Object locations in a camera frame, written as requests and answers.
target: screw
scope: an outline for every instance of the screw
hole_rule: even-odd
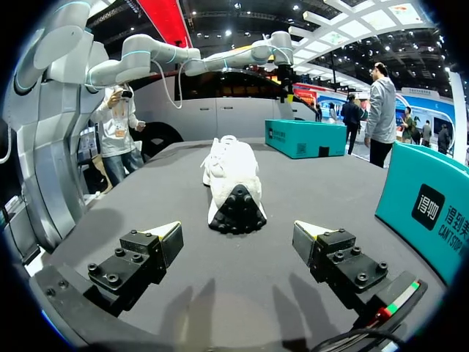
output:
[[[365,273],[359,273],[359,275],[357,275],[358,283],[364,284],[367,280],[368,280],[368,275],[366,275]]]
[[[117,257],[123,257],[125,255],[124,249],[122,248],[116,248],[114,253]]]
[[[91,274],[97,274],[99,272],[99,267],[94,263],[88,264],[88,271]]]
[[[388,268],[387,262],[381,262],[376,267],[376,270],[379,271],[379,272],[384,272],[384,271],[386,271],[387,268]]]
[[[143,260],[143,258],[141,257],[141,254],[139,254],[139,253],[136,253],[132,256],[132,261],[134,263],[140,263],[142,260]]]
[[[359,246],[355,246],[352,248],[353,255],[359,255],[361,253],[361,248]]]
[[[120,278],[117,274],[109,274],[107,276],[108,282],[111,286],[117,286],[119,284]]]
[[[48,288],[45,292],[48,297],[54,297],[56,295],[56,291],[53,288]]]
[[[341,262],[344,259],[344,252],[343,251],[337,251],[334,255],[334,260],[336,262]]]
[[[68,287],[68,282],[66,282],[65,280],[60,280],[59,287],[62,289],[66,289]]]

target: white car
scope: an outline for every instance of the white car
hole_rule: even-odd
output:
[[[166,77],[169,95],[180,105],[177,75]],[[176,109],[166,96],[161,76],[130,84],[135,91],[136,116],[147,123],[143,153],[154,156],[175,142],[221,138],[263,137],[265,120],[312,120],[314,111],[299,98],[281,102],[281,86],[246,70],[228,69],[200,76],[181,75],[182,108]]]

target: white sneaker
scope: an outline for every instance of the white sneaker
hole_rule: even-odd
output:
[[[205,158],[203,184],[210,186],[208,224],[222,233],[249,233],[267,223],[262,186],[253,150],[234,136],[214,139]]]

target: tire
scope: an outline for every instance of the tire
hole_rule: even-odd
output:
[[[132,137],[135,141],[143,141],[141,154],[145,161],[169,145],[182,142],[182,137],[173,127],[158,122],[148,123],[141,133],[133,133]]]

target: exhibition hall ceiling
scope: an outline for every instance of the exhibition hall ceiling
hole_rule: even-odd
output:
[[[90,18],[88,27],[95,39],[105,44],[111,57],[118,57],[124,39],[132,34],[143,33],[162,40],[139,2],[116,0]],[[338,72],[370,84],[369,69],[375,62],[384,62],[398,89],[418,87],[451,97],[446,72],[451,58],[444,49],[444,37],[422,15],[418,2],[401,1],[405,5],[412,3],[418,12],[405,14],[399,5],[400,12],[387,10],[389,16],[386,17],[391,18],[394,26],[382,14],[379,18],[373,17],[380,14],[376,9],[396,6],[397,2],[179,0],[179,6],[192,46],[199,48],[202,56],[249,45],[262,39],[264,34],[281,30],[290,32],[295,41],[297,73],[317,72],[311,75],[314,83],[324,84],[326,80],[317,77],[317,70],[308,70],[309,65],[327,68],[334,65]]]

